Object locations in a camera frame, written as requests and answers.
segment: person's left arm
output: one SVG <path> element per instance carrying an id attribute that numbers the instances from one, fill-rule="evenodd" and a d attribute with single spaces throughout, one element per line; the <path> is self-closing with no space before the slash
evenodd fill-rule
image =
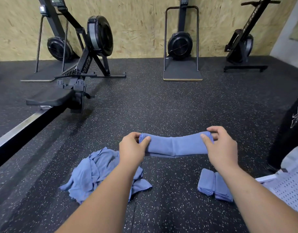
<path id="1" fill-rule="evenodd" d="M 122 139 L 119 164 L 56 233 L 122 232 L 133 177 L 150 142 L 146 137 L 138 144 L 139 135 Z"/>

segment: gray wall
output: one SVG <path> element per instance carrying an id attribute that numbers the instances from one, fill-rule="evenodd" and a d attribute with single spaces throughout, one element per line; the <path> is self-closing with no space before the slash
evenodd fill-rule
<path id="1" fill-rule="evenodd" d="M 298 68 L 298 41 L 289 39 L 297 21 L 298 1 L 296 2 L 279 38 L 274 44 L 270 55 Z"/>

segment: blue towel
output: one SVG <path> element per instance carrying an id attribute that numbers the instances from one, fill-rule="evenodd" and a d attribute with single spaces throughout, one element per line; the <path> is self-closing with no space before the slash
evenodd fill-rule
<path id="1" fill-rule="evenodd" d="M 146 136 L 151 137 L 151 141 L 146 150 L 146 156 L 157 157 L 177 157 L 193 154 L 207 154 L 207 149 L 200 134 L 203 133 L 214 142 L 210 132 L 200 132 L 182 137 L 161 137 L 142 133 L 139 142 Z"/>
<path id="2" fill-rule="evenodd" d="M 107 147 L 93 152 L 73 169 L 68 183 L 62 185 L 60 189 L 68 191 L 71 198 L 82 204 L 119 164 L 119 160 L 119 151 L 110 150 Z M 152 185 L 145 179 L 142 179 L 142 177 L 143 169 L 138 167 L 133 178 L 128 201 L 130 201 L 132 194 L 152 187 Z"/>
<path id="3" fill-rule="evenodd" d="M 215 190 L 215 173 L 211 170 L 203 168 L 198 183 L 198 191 L 207 196 L 213 195 Z"/>
<path id="4" fill-rule="evenodd" d="M 210 171 L 203 168 L 198 183 L 198 191 L 206 194 L 207 196 L 215 193 L 217 200 L 225 200 L 233 202 L 233 197 L 229 191 L 224 179 L 218 172 Z"/>
<path id="5" fill-rule="evenodd" d="M 215 198 L 217 200 L 225 200 L 225 201 L 233 202 L 233 197 L 222 176 L 218 172 L 215 173 L 215 176 L 216 176 Z"/>

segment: plywood wall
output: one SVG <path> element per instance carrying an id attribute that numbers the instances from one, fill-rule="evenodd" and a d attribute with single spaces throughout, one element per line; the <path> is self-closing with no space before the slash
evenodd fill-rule
<path id="1" fill-rule="evenodd" d="M 69 11 L 86 26 L 92 15 L 104 15 L 114 36 L 112 58 L 162 57 L 164 47 L 164 15 L 169 6 L 179 0 L 65 0 Z M 233 31 L 244 26 L 253 11 L 252 6 L 240 6 L 248 0 L 190 0 L 200 9 L 200 56 L 224 56 L 224 47 Z M 268 6 L 252 35 L 254 55 L 268 55 L 279 36 L 296 0 L 281 0 Z M 178 10 L 168 15 L 167 40 L 176 32 Z M 64 17 L 60 17 L 65 26 Z M 38 0 L 0 0 L 0 61 L 33 60 L 36 58 L 40 23 Z M 196 40 L 196 11 L 188 10 L 186 31 Z M 44 24 L 40 58 L 51 59 L 46 41 L 53 33 Z M 74 29 L 69 41 L 80 54 Z"/>

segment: hand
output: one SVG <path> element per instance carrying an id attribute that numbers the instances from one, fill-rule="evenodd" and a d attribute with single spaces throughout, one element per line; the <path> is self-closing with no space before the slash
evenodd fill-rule
<path id="1" fill-rule="evenodd" d="M 212 133 L 214 144 L 204 134 L 202 140 L 208 150 L 208 158 L 214 168 L 220 173 L 227 168 L 238 167 L 238 144 L 233 140 L 227 131 L 221 126 L 207 128 Z"/>
<path id="2" fill-rule="evenodd" d="M 137 169 L 145 156 L 145 149 L 148 146 L 151 138 L 149 136 L 139 144 L 138 138 L 141 133 L 131 132 L 123 137 L 119 143 L 120 163 L 132 170 Z"/>

